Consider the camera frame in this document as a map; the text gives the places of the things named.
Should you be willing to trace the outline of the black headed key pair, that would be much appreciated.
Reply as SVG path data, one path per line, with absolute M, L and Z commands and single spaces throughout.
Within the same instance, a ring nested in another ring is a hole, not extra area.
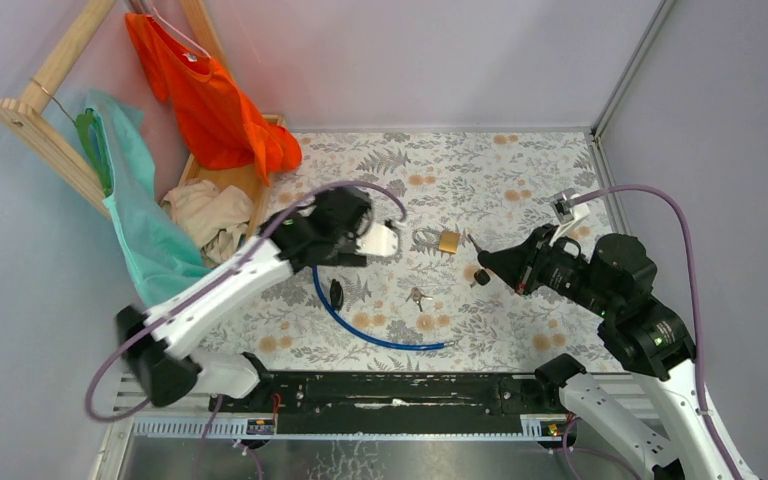
M 484 251 L 484 249 L 478 244 L 471 233 L 467 234 L 467 239 L 476 250 L 476 254 L 480 254 Z M 476 286 L 486 286 L 490 281 L 491 275 L 488 270 L 484 266 L 479 265 L 472 274 L 470 287 L 474 288 Z

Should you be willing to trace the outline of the black padlock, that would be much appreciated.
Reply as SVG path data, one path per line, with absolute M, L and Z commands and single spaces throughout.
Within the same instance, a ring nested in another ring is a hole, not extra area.
M 329 285 L 329 301 L 330 306 L 336 312 L 339 312 L 345 301 L 345 294 L 342 284 L 337 279 L 332 279 Z

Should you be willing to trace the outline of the brass padlock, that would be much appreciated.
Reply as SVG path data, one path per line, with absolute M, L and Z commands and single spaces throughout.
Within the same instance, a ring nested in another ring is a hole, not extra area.
M 454 254 L 457 252 L 460 241 L 460 232 L 423 227 L 412 232 L 411 250 L 424 254 L 434 252 Z

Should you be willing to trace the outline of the blue cable lock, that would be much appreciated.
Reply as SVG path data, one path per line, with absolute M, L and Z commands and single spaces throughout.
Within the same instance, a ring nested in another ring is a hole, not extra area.
M 452 349 L 457 344 L 457 340 L 455 339 L 430 342 L 405 342 L 373 335 L 370 329 L 383 328 L 388 322 L 386 316 L 379 313 L 368 314 L 367 312 L 357 312 L 354 316 L 346 318 L 343 315 L 345 301 L 343 308 L 339 312 L 334 311 L 330 306 L 330 283 L 325 285 L 324 278 L 318 267 L 312 268 L 311 279 L 315 296 L 326 314 L 346 332 L 368 344 L 387 350 L 402 352 L 439 352 L 441 350 Z

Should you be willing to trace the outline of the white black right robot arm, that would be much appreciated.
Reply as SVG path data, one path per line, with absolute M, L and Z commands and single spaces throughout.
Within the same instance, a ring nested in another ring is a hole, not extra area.
M 539 367 L 533 386 L 543 410 L 562 408 L 593 428 L 638 479 L 753 479 L 713 402 L 697 382 L 700 350 L 683 320 L 653 294 L 657 273 L 640 241 L 611 233 L 591 257 L 567 251 L 556 226 L 535 229 L 520 245 L 477 250 L 477 260 L 516 294 L 545 287 L 596 314 L 597 335 L 654 407 L 659 434 L 606 393 L 569 354 Z

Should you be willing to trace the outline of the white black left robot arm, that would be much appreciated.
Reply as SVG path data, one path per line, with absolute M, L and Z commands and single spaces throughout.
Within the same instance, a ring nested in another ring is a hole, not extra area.
M 122 358 L 148 404 L 167 407 L 191 393 L 225 395 L 256 411 L 269 401 L 264 371 L 245 354 L 199 349 L 222 318 L 300 270 L 319 265 L 363 266 L 358 245 L 369 232 L 370 196 L 340 185 L 316 193 L 305 213 L 272 216 L 231 259 L 165 302 L 147 310 L 127 306 L 115 317 Z

